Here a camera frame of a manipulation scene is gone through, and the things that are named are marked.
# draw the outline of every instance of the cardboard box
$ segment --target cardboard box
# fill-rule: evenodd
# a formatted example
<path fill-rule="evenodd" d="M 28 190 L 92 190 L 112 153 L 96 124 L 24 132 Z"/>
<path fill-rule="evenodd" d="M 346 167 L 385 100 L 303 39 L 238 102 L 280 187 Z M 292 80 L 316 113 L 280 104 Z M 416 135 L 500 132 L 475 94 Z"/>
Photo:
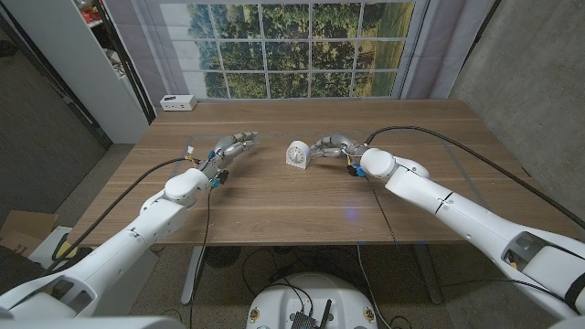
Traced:
<path fill-rule="evenodd" d="M 0 246 L 28 257 L 51 233 L 58 215 L 13 210 L 0 228 Z"/>

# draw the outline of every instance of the white box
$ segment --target white box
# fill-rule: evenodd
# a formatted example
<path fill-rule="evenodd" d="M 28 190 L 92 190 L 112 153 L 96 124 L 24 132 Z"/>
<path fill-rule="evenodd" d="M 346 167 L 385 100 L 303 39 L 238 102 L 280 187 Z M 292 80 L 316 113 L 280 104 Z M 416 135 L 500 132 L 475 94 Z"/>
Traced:
<path fill-rule="evenodd" d="M 192 111 L 197 105 L 193 95 L 165 95 L 161 99 L 161 106 L 165 111 Z"/>

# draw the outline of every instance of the gray wall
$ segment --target gray wall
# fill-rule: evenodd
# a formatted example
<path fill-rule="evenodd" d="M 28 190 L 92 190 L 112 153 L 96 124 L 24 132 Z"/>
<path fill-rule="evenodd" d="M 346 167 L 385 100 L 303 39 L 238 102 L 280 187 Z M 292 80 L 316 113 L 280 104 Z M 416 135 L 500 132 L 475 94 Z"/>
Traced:
<path fill-rule="evenodd" d="M 563 206 L 585 218 L 585 4 L 498 6 L 450 98 L 466 101 Z"/>

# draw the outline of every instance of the door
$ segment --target door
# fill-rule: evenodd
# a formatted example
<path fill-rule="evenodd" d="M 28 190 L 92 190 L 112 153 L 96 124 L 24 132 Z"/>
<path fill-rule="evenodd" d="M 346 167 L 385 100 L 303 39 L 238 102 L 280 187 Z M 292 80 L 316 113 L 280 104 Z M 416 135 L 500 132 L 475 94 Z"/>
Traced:
<path fill-rule="evenodd" d="M 0 150 L 0 225 L 12 209 L 54 212 L 105 153 L 20 51 L 0 58 Z"/>

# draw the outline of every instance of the window frame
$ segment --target window frame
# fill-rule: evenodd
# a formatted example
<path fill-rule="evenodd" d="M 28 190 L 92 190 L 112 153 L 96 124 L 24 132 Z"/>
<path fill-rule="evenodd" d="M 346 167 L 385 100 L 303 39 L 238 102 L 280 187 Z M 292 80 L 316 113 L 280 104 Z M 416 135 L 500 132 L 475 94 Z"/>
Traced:
<path fill-rule="evenodd" d="M 412 69 L 410 66 L 411 58 L 414 53 L 414 48 L 417 43 L 418 34 L 420 33 L 422 22 L 424 18 L 424 11 L 426 6 L 428 5 L 430 0 L 392 0 L 392 1 L 366 1 L 366 2 L 355 2 L 360 4 L 360 14 L 359 14 L 359 22 L 358 22 L 358 31 L 357 36 L 353 38 L 313 38 L 313 5 L 314 4 L 337 4 L 342 3 L 341 1 L 245 1 L 245 0 L 233 0 L 233 1 L 181 1 L 181 0 L 133 0 L 133 5 L 136 10 L 137 14 L 141 14 L 142 20 L 144 21 L 144 33 L 148 39 L 148 44 L 151 51 L 154 54 L 156 66 L 159 70 L 161 78 L 163 79 L 166 92 L 168 94 L 178 94 L 184 93 L 185 90 L 188 90 L 188 87 L 185 82 L 185 77 L 183 73 L 185 72 L 217 72 L 222 73 L 224 77 L 224 82 L 226 85 L 227 90 L 227 98 L 205 98 L 201 101 L 269 101 L 269 100 L 320 100 L 320 99 L 342 99 L 342 100 L 359 100 L 359 99 L 366 99 L 366 100 L 375 100 L 375 99 L 391 99 L 395 100 L 400 96 L 401 90 L 404 88 L 405 78 L 408 75 L 408 72 Z M 369 38 L 369 37 L 361 37 L 361 28 L 362 28 L 362 20 L 363 20 L 363 13 L 364 13 L 364 6 L 365 4 L 372 4 L 372 3 L 405 3 L 405 2 L 414 2 L 414 9 L 412 12 L 412 16 L 409 23 L 409 31 L 406 37 L 377 37 L 377 38 Z M 161 4 L 195 4 L 195 5 L 207 5 L 207 10 L 210 14 L 211 24 L 214 30 L 214 37 L 213 38 L 192 38 L 192 37 L 185 37 L 185 38 L 171 38 L 168 34 L 167 25 L 156 25 L 154 21 L 160 20 L 163 16 L 160 11 Z M 309 33 L 307 39 L 293 39 L 293 38 L 283 38 L 283 39 L 268 39 L 264 37 L 264 26 L 262 22 L 262 5 L 270 5 L 270 4 L 285 4 L 285 5 L 309 5 Z M 210 5 L 258 5 L 259 6 L 259 20 L 260 20 L 260 29 L 261 29 L 261 37 L 260 38 L 250 38 L 250 39 L 234 39 L 234 38 L 221 38 L 218 37 L 218 31 L 216 30 L 215 20 L 211 15 L 211 8 Z M 400 62 L 397 69 L 357 69 L 356 68 L 356 61 L 357 61 L 357 53 L 359 48 L 359 42 L 365 40 L 376 40 L 376 41 L 404 41 L 404 48 L 402 54 L 400 56 Z M 211 41 L 216 42 L 218 47 L 218 55 L 220 59 L 221 69 L 181 69 L 180 65 L 178 64 L 178 60 L 169 60 L 172 58 L 177 58 L 175 53 L 175 49 L 173 46 L 174 41 Z M 355 54 L 354 54 L 354 62 L 351 69 L 313 69 L 312 68 L 312 49 L 314 42 L 326 42 L 326 41 L 350 41 L 355 42 Z M 264 70 L 225 70 L 223 66 L 223 59 L 220 49 L 220 44 L 225 42 L 260 42 L 261 49 L 262 49 L 262 60 L 263 60 L 263 68 Z M 308 68 L 303 70 L 268 70 L 267 66 L 267 59 L 266 59 L 266 43 L 267 42 L 308 42 L 309 43 L 309 53 L 308 53 Z M 318 72 L 351 72 L 351 83 L 349 86 L 349 94 L 346 97 L 312 97 L 312 75 L 313 73 Z M 390 94 L 388 96 L 361 96 L 356 97 L 354 95 L 354 84 L 356 81 L 356 73 L 360 72 L 395 72 L 394 84 Z M 227 74 L 229 73 L 263 73 L 264 79 L 266 83 L 266 98 L 264 99 L 239 99 L 239 98 L 231 98 L 230 95 L 230 88 L 229 82 L 227 78 Z M 298 99 L 274 99 L 271 97 L 270 91 L 270 79 L 269 74 L 272 73 L 306 73 L 308 79 L 308 93 L 306 98 L 298 98 Z"/>

